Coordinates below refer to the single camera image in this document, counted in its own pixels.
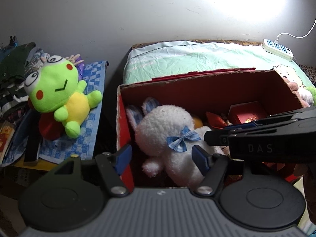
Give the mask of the person right hand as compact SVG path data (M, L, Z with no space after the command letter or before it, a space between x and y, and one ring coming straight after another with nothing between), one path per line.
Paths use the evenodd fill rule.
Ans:
M294 169L295 176L303 176L303 185L304 185L304 193L305 199L307 203L307 210L310 221L315 224L316 218L316 185L315 185L315 167L308 166L305 164L297 164Z

